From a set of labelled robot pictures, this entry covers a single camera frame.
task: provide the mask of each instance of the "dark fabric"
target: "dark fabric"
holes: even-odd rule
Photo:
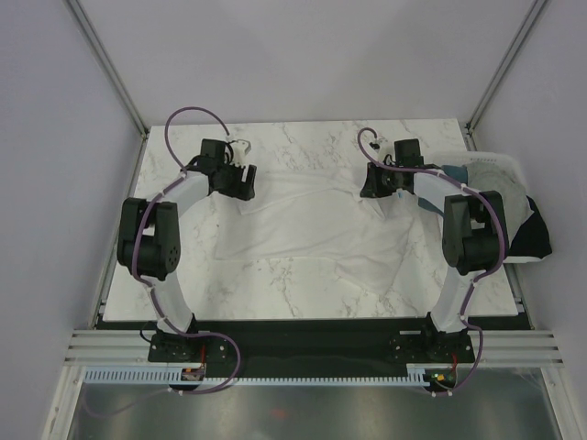
[[[543,259],[552,253],[550,234],[534,199],[528,197],[528,201],[533,214],[518,229],[507,255]]]

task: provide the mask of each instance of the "wrinkled white fabric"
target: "wrinkled white fabric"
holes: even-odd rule
[[[216,199],[216,258],[333,259],[343,279],[386,293],[414,217],[397,196],[359,198],[364,179],[364,169],[259,173],[251,201]]]

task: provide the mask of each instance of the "purple cable loop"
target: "purple cable loop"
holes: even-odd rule
[[[485,206],[485,209],[487,209],[487,212],[489,213],[489,216],[492,219],[493,224],[495,225],[495,230],[497,231],[497,238],[499,241],[499,256],[497,259],[497,262],[495,263],[495,266],[493,266],[491,269],[486,270],[484,273],[481,273],[479,275],[477,275],[472,283],[471,286],[469,287],[469,289],[467,290],[467,294],[465,295],[465,298],[462,302],[462,306],[460,307],[460,316],[464,316],[465,313],[467,312],[467,306],[469,305],[469,302],[471,301],[471,297],[473,295],[473,292],[475,290],[475,285],[477,284],[477,282],[479,280],[482,280],[485,277],[488,277],[489,275],[495,273],[499,268],[501,268],[502,264],[504,263],[505,260],[505,238],[504,238],[504,230],[502,225],[499,222],[499,218],[497,217],[497,213],[493,210],[493,207],[490,205],[489,202],[487,202],[487,200],[485,200],[479,193],[475,192],[474,190],[472,190],[471,188],[467,187],[467,186],[463,186],[462,183],[460,183],[459,181],[457,181],[456,179],[452,179],[451,177],[449,177],[448,175],[441,173],[439,171],[433,171],[433,170],[422,170],[419,168],[401,168],[401,167],[393,167],[390,165],[385,165],[384,163],[379,162],[378,160],[376,160],[375,158],[373,158],[363,147],[363,144],[360,140],[361,136],[363,133],[365,133],[366,131],[370,132],[371,134],[373,134],[375,136],[375,138],[377,138],[377,132],[366,126],[364,128],[362,128],[361,130],[359,130],[359,133],[357,134],[357,143],[359,144],[359,149],[360,151],[363,153],[363,155],[372,163],[374,163],[376,166],[383,168],[385,170],[389,170],[389,171],[400,171],[400,172],[413,172],[413,173],[422,173],[422,174],[430,174],[432,176],[436,176],[439,179],[442,179],[448,183],[451,183],[452,185],[456,186],[457,188],[461,189],[464,193],[468,194],[468,195],[472,195],[473,197],[479,199],[479,201],[481,201],[481,203],[483,204],[483,206]],[[465,377],[465,379],[463,379],[461,382],[459,382],[455,388],[450,392],[450,395],[452,394],[453,391],[458,390],[459,388],[461,388],[462,386],[465,385],[465,383],[467,383],[469,381],[469,379],[471,378],[471,376],[473,375],[473,373],[477,370],[477,367],[479,367],[479,362],[481,361],[481,355],[483,352],[483,331],[482,329],[477,326],[477,325],[473,325],[473,324],[469,324],[467,322],[466,319],[461,319],[463,325],[465,325],[467,328],[469,328],[470,330],[476,331],[479,333],[479,351],[477,353],[477,357],[475,358],[475,361],[471,367],[471,370],[469,370],[469,373],[467,374],[467,376]],[[441,391],[441,392],[437,392],[435,394],[436,396],[448,396],[449,392],[448,391]]]

